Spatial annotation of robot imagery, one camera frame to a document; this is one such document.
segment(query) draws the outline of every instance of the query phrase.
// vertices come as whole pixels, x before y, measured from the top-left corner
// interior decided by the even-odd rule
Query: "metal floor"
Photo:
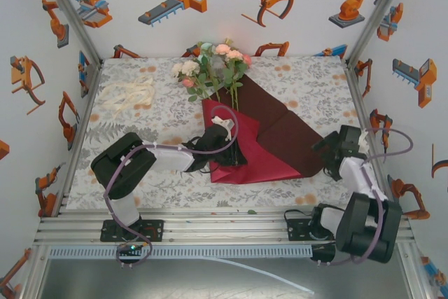
[[[388,264],[367,261],[320,267],[309,259],[237,259],[315,292],[209,260],[149,260],[134,270],[114,260],[50,260],[40,298],[90,299],[378,299],[408,298],[399,256]]]

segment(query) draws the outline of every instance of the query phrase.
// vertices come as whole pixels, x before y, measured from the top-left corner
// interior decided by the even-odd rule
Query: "red wrapping paper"
[[[202,101],[205,127],[213,125],[211,110],[218,105],[224,105],[210,99]],[[218,167],[214,162],[210,162],[211,182],[214,183],[255,183],[263,181],[275,181],[286,179],[297,179],[303,176],[296,169],[278,159],[275,155],[266,151],[257,142],[258,129],[260,123],[249,118],[243,113],[233,110],[237,117],[239,131],[237,135],[238,144],[247,159],[247,165],[237,167]],[[215,111],[215,115],[221,119],[232,119],[230,113],[224,109]],[[232,136],[235,134],[235,127],[232,128]]]

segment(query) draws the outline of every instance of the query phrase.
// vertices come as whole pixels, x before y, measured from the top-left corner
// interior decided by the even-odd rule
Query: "white wire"
[[[256,269],[256,268],[251,267],[251,266],[247,266],[247,265],[245,265],[245,264],[237,263],[237,262],[234,262],[234,261],[232,261],[232,260],[220,259],[220,258],[213,258],[213,257],[198,257],[198,259],[211,260],[211,261],[213,261],[213,262],[219,262],[219,263],[231,264],[231,265],[233,265],[233,266],[242,267],[243,269],[247,269],[247,270],[250,270],[250,271],[254,271],[254,272],[263,274],[263,275],[265,275],[265,276],[268,276],[268,277],[277,279],[277,280],[282,281],[283,283],[285,283],[285,284],[287,284],[287,285],[291,285],[292,287],[295,287],[295,288],[297,288],[297,289],[299,289],[299,290],[301,290],[301,291],[308,292],[308,293],[314,295],[314,291],[312,291],[312,290],[310,290],[310,289],[308,289],[308,288],[306,288],[306,287],[303,287],[303,286],[301,286],[301,285],[299,285],[299,284],[296,284],[296,283],[293,283],[293,282],[291,282],[291,281],[289,281],[289,280],[286,280],[286,279],[284,279],[284,278],[281,278],[281,277],[279,277],[279,276],[277,276],[277,275],[275,275],[275,274],[272,274],[272,273],[269,273],[269,272],[267,272],[267,271],[263,271],[263,270],[260,270],[260,269]]]

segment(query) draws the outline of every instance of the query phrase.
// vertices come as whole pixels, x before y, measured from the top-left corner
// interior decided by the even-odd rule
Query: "white wall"
[[[414,149],[405,155],[388,158],[386,168],[394,179],[413,183],[423,195],[431,217],[412,221],[416,241],[423,251],[445,274],[448,274],[447,219],[448,169],[441,168],[431,178],[431,144],[435,143],[435,161],[448,159],[448,58],[446,48],[447,0],[394,0],[403,2],[403,17],[398,31],[389,42],[372,38],[361,57],[373,60],[372,89],[364,102],[370,112],[378,108],[393,119],[393,127],[405,131],[414,140]],[[417,91],[392,74],[392,60],[402,60],[417,69],[432,58],[437,66],[437,81],[433,84],[432,101],[424,108],[417,104]],[[365,87],[365,76],[360,88]],[[407,141],[391,134],[389,152],[407,147]],[[411,195],[400,203],[403,211],[417,208]]]
[[[50,16],[42,9],[41,0],[0,0],[0,140],[10,146],[10,153],[0,161],[0,277],[13,266],[29,247],[39,224],[39,203],[34,193],[36,177],[45,176],[62,161],[67,164],[70,155],[67,141],[58,121],[58,106],[65,90],[81,117],[87,97],[81,99],[78,82],[78,53],[81,45],[73,30],[69,44],[61,49],[56,46],[56,36],[50,29]],[[61,23],[67,19],[55,10]],[[45,84],[35,90],[43,106],[27,116],[34,103],[21,90],[11,90],[10,57],[27,56],[37,63]],[[31,72],[33,84],[39,79]],[[67,122],[75,122],[66,109]],[[48,190],[55,192],[63,183],[67,170],[64,166],[57,182]]]
[[[207,0],[207,12],[189,8],[154,27],[139,22],[138,17],[165,0],[105,1],[109,2],[112,21],[96,29],[86,27],[103,58],[111,57],[117,44],[140,56],[180,56],[198,40],[219,42],[226,37],[248,54],[265,43],[290,41],[288,55],[313,55],[344,43],[352,46],[365,26],[364,21],[341,29],[328,21],[345,0],[295,0],[283,20],[266,13],[266,28],[241,16],[256,17],[259,0]],[[368,18],[373,8],[373,0],[365,0],[360,13]]]

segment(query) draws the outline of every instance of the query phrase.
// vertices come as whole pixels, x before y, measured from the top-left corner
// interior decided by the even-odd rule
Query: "floral tablecloth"
[[[190,103],[184,87],[172,78],[180,58],[111,59],[104,63],[97,97],[90,115],[67,209],[106,208],[104,188],[90,169],[92,160],[127,132],[145,141],[179,144],[204,132],[202,107]],[[246,72],[258,85],[282,101],[321,136],[341,124],[359,126],[349,86],[338,57],[255,57]],[[151,105],[129,106],[115,118],[97,101],[112,83],[153,78]],[[350,193],[341,181],[323,172],[309,179],[248,185],[211,183],[199,172],[149,171],[134,190],[138,207],[271,207],[346,203]]]

